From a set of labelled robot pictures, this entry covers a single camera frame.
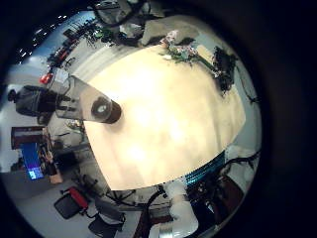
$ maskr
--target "black frame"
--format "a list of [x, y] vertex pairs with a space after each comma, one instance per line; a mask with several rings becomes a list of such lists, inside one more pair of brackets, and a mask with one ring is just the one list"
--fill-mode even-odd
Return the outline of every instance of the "black frame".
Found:
[[[18, 39], [33, 32], [38, 22], [57, 9], [83, 2], [7, 1], [0, 22], [1, 35], [5, 36], [0, 38], [2, 75]], [[264, 147], [259, 170], [241, 208], [217, 237], [310, 235], [314, 219], [309, 214], [316, 193], [312, 185], [315, 158], [311, 157], [312, 111], [316, 108], [312, 97], [316, 42], [312, 34], [316, 22], [313, 1], [168, 2], [194, 11], [229, 42], [250, 72], [261, 101]], [[4, 233], [37, 237], [5, 193], [1, 185], [0, 224]]]

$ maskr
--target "red object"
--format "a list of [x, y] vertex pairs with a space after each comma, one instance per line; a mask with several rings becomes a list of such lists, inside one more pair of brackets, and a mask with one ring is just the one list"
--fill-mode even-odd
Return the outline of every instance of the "red object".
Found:
[[83, 195], [75, 188], [75, 187], [70, 187], [69, 188], [69, 193], [71, 197], [77, 202], [79, 206], [81, 206], [83, 209], [88, 208], [88, 202], [86, 199], [83, 197]]
[[52, 77], [53, 74], [49, 72], [40, 78], [40, 83], [48, 84], [51, 81]]

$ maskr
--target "white tabletop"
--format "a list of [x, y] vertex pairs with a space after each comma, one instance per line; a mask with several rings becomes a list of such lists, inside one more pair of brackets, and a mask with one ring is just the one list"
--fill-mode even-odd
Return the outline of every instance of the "white tabletop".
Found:
[[114, 124], [84, 122], [112, 190], [150, 186], [198, 169], [246, 121], [235, 86], [222, 97], [203, 64], [175, 63], [161, 52], [155, 46], [130, 54], [88, 82], [122, 108]]

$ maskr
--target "ceiling light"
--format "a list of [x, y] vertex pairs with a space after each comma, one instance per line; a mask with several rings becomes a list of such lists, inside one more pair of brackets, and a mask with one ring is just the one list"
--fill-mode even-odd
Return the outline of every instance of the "ceiling light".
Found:
[[35, 34], [37, 35], [38, 33], [40, 33], [42, 31], [42, 28], [38, 29]]

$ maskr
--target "person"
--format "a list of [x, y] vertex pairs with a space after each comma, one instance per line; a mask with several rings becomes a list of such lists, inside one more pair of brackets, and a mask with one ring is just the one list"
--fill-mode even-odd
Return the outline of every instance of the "person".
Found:
[[31, 117], [41, 116], [44, 112], [54, 112], [57, 93], [38, 86], [24, 86], [19, 92], [14, 89], [8, 93], [8, 101], [16, 104], [16, 111], [19, 114]]

